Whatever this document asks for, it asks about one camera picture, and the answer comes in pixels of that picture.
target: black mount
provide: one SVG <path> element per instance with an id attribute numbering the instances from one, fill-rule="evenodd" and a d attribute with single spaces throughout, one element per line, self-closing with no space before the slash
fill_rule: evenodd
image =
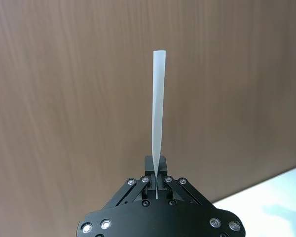
<path id="1" fill-rule="evenodd" d="M 109 221 L 107 229 L 101 226 L 103 221 Z M 157 179 L 152 156 L 147 156 L 145 176 L 139 180 L 127 179 L 102 210 L 87 214 L 77 229 L 77 237 L 245 235 L 245 229 L 235 214 L 215 208 L 186 178 L 175 180 L 168 176 L 163 156 L 160 157 Z"/>

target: white surface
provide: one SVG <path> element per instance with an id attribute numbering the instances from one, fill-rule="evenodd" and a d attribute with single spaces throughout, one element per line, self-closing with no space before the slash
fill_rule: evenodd
<path id="1" fill-rule="evenodd" d="M 166 67 L 166 51 L 153 52 L 153 91 L 152 91 L 152 160 L 154 173 L 157 177 L 161 140 L 162 140 L 162 116 L 163 116 L 163 92 L 164 75 Z"/>
<path id="2" fill-rule="evenodd" d="M 296 168 L 214 205 L 236 214 L 246 237 L 296 237 Z"/>

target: brown wooden background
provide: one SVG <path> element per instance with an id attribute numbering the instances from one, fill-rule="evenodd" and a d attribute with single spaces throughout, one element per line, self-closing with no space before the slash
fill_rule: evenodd
<path id="1" fill-rule="evenodd" d="M 151 154 L 217 200 L 296 166 L 296 0 L 0 0 L 0 237 L 75 236 Z"/>

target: white plastic strip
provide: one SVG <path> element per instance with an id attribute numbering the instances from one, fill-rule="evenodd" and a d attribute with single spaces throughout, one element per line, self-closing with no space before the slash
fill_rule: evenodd
<path id="1" fill-rule="evenodd" d="M 166 51 L 153 52 L 153 91 L 152 91 L 152 159 L 154 173 L 157 177 L 161 140 L 162 140 L 162 117 L 163 117 L 163 92 L 164 76 L 166 67 Z"/>

